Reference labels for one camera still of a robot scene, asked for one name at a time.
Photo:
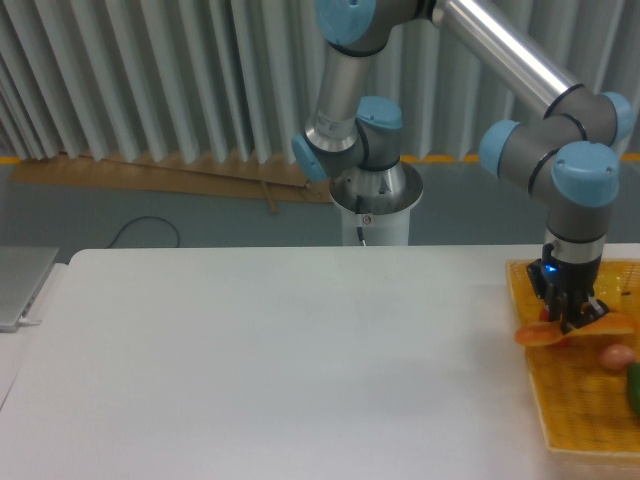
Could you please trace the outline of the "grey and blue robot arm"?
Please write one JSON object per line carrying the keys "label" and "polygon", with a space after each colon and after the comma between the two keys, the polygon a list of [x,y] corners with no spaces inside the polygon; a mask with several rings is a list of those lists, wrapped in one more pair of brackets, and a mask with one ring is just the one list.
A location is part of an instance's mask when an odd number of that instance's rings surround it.
{"label": "grey and blue robot arm", "polygon": [[543,324],[520,331],[518,341],[552,344],[615,327],[594,284],[619,191],[614,147],[635,120],[627,99],[591,92],[484,1],[319,1],[315,10],[329,51],[316,107],[291,146],[304,174],[329,181],[333,201],[350,215],[347,241],[387,242],[376,220],[407,213],[421,197],[417,172],[400,163],[399,106],[363,88],[393,29],[425,19],[454,32],[542,116],[533,126],[500,121],[479,146],[488,172],[548,208],[541,256],[526,268]]}

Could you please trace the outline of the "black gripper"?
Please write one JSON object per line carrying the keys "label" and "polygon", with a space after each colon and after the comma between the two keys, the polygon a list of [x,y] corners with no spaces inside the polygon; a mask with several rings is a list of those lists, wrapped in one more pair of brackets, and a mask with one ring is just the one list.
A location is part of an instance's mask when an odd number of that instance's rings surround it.
{"label": "black gripper", "polygon": [[565,246],[566,242],[545,243],[541,257],[526,266],[526,273],[534,294],[548,309],[548,320],[562,318],[561,332],[569,334],[604,317],[609,307],[593,297],[601,256],[569,260],[561,252]]}

